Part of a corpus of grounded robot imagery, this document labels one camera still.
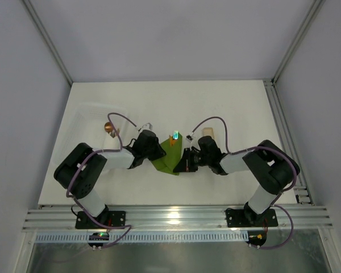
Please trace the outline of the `green paper napkin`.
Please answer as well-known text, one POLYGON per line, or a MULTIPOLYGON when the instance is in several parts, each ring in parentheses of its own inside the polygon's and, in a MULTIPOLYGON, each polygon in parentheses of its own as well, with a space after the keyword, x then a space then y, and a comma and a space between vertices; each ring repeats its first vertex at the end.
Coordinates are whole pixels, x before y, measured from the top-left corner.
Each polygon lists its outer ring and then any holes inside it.
POLYGON ((167 173, 170 175, 178 176, 179 172, 173 170, 178 165, 182 157, 182 135, 178 134, 178 141, 175 145, 169 145, 169 137, 160 143, 161 148, 165 151, 166 155, 160 159, 152 161, 152 165, 159 172, 167 173))

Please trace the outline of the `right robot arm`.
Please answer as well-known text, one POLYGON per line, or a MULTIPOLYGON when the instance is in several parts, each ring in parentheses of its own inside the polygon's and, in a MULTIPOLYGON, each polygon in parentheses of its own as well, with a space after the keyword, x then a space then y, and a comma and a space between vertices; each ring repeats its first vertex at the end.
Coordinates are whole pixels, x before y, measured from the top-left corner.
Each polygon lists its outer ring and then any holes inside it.
POLYGON ((250 171, 259 186, 242 209, 225 210, 230 228, 262 227, 278 225, 275 210, 271 206, 281 196, 286 186, 296 182, 299 165, 269 140, 258 146, 235 153, 222 152, 215 140, 203 136, 198 148, 184 149, 173 171, 196 172, 207 166, 216 175, 226 176, 235 172, 250 171))

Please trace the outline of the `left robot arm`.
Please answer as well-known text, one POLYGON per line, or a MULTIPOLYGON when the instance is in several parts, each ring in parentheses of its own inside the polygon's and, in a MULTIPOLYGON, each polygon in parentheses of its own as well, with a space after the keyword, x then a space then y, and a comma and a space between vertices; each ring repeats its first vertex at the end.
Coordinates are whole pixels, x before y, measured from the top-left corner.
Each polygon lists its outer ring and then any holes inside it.
POLYGON ((113 229, 109 208, 94 189, 101 173, 105 168, 133 169, 146 159, 152 162, 166 154, 156 134, 143 130, 132 145, 121 145, 119 149, 94 150, 86 143, 78 144, 59 164, 53 177, 66 190, 66 197, 82 209, 84 223, 113 229))

